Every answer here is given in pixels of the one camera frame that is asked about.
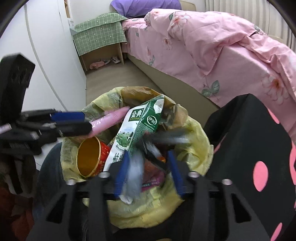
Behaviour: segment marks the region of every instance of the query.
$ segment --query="metal screw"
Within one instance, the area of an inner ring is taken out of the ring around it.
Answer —
[[[200,175],[197,173],[197,172],[189,172],[188,173],[188,176],[192,177],[192,178],[197,178],[199,177]]]
[[[66,183],[67,183],[67,185],[69,185],[69,186],[73,186],[73,185],[76,184],[76,180],[75,180],[75,179],[68,179]]]
[[[223,180],[222,180],[222,183],[223,183],[224,185],[231,185],[231,184],[232,184],[232,181],[231,181],[230,179],[223,179]]]
[[[108,178],[110,176],[110,173],[109,172],[101,172],[99,174],[99,177],[100,178]]]

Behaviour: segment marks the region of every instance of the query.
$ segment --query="yellow plastic bag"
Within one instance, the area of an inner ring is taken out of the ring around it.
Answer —
[[[158,92],[147,87],[117,87],[95,99],[82,111],[86,119],[92,121],[106,110],[118,109],[126,105],[135,107],[158,95]],[[212,163],[213,146],[210,145],[201,125],[188,116],[185,108],[176,105],[167,96],[165,97],[165,110],[169,113],[168,128],[183,126],[193,132],[194,142],[191,146],[176,145],[177,159],[186,161],[190,170],[205,175]],[[97,137],[109,143],[118,130],[119,125],[100,133]],[[65,138],[63,141],[61,164],[65,180],[74,178],[78,182],[84,181],[76,167],[78,146],[79,142],[76,142],[74,138]],[[121,200],[108,201],[110,221],[120,229],[156,226],[169,218],[181,203],[182,200],[176,193],[173,180],[170,175],[167,175],[162,187],[153,187],[142,192],[140,199],[134,200],[131,205]]]

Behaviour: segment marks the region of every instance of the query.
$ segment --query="green plaid cloth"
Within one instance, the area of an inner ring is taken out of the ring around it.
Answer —
[[[73,35],[73,40],[78,55],[106,45],[126,42],[120,23],[125,19],[127,18],[118,13],[110,12],[76,25],[75,31],[78,33]]]

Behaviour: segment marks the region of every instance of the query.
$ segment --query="sneaker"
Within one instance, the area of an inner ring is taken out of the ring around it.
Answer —
[[[120,63],[120,60],[117,58],[117,56],[113,56],[113,57],[111,58],[111,60],[112,60],[112,62],[115,63],[115,64]]]

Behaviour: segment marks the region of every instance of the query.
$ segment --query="pink blanket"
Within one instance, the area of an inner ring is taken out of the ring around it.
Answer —
[[[224,12],[153,9],[123,28],[129,54],[220,107],[254,94],[296,141],[296,55],[254,24]]]

